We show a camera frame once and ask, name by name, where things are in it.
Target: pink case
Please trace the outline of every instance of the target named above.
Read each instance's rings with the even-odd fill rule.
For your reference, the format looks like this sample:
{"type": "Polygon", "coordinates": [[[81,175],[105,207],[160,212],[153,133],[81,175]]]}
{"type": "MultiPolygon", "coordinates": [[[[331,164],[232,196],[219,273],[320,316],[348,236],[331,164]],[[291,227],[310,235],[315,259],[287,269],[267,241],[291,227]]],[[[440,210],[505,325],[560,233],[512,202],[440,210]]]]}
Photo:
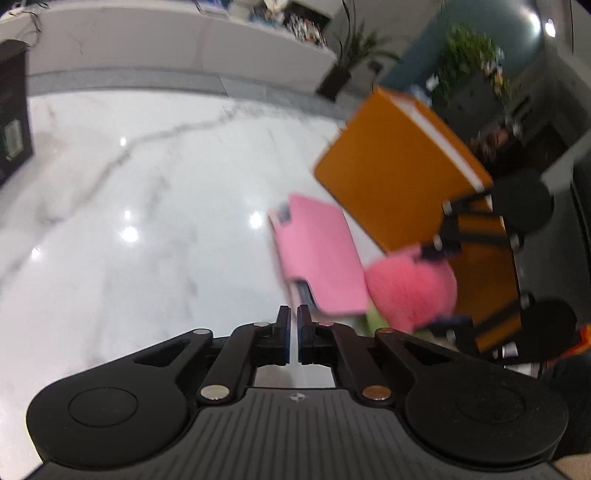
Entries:
{"type": "Polygon", "coordinates": [[[297,194],[289,196],[291,220],[275,228],[283,274],[305,280],[327,315],[365,314],[368,292],[363,265],[340,208],[297,194]]]}

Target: green foliage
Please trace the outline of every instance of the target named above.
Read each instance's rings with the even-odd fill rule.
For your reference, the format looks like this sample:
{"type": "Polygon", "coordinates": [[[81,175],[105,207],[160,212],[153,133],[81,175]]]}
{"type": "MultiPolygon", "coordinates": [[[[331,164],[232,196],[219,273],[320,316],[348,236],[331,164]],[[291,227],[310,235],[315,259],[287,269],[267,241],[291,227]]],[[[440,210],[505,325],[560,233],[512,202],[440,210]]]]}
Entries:
{"type": "Polygon", "coordinates": [[[351,8],[345,0],[341,0],[341,2],[347,16],[348,28],[344,40],[337,38],[339,42],[337,67],[343,70],[352,70],[362,61],[378,57],[400,60],[400,57],[395,53],[382,49],[390,41],[389,37],[380,36],[377,30],[366,33],[365,20],[357,25],[355,0],[351,0],[351,8]]]}
{"type": "Polygon", "coordinates": [[[453,27],[437,67],[439,86],[433,92],[447,98],[449,94],[476,72],[483,64],[495,61],[498,48],[491,38],[479,35],[466,27],[453,27]]]}

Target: ribbed gray panel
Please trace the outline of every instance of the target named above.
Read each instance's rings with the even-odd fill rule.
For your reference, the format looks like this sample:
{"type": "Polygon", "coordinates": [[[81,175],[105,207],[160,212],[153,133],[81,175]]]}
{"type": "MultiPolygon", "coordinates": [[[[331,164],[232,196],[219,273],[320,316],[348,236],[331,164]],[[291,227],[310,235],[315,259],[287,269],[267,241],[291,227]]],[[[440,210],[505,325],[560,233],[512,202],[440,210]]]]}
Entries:
{"type": "Polygon", "coordinates": [[[361,406],[345,390],[260,388],[251,388],[232,406],[205,409],[180,442],[144,463],[108,472],[46,464],[31,476],[31,480],[563,478],[550,465],[508,473],[448,465],[418,447],[394,413],[361,406]]]}

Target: white counter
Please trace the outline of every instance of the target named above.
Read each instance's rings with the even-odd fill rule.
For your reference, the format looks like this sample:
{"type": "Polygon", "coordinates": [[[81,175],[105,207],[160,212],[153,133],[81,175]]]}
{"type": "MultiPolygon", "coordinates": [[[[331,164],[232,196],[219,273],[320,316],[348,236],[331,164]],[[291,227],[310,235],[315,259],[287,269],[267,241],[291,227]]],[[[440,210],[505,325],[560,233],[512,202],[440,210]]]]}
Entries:
{"type": "MultiPolygon", "coordinates": [[[[115,67],[205,72],[314,92],[335,54],[286,30],[201,14],[163,0],[63,1],[35,7],[42,33],[29,74],[115,67]]],[[[31,16],[0,21],[0,40],[33,43],[31,16]]]]}

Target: pink fuzzy ball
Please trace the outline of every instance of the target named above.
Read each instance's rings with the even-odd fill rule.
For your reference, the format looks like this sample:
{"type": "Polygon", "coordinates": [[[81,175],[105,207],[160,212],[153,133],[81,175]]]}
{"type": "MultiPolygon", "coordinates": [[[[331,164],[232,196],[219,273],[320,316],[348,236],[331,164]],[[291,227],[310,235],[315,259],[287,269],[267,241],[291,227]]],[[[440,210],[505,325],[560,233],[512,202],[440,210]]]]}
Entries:
{"type": "Polygon", "coordinates": [[[388,324],[413,332],[456,307],[457,281],[447,260],[420,258],[419,245],[404,248],[365,271],[369,296],[388,324]]]}

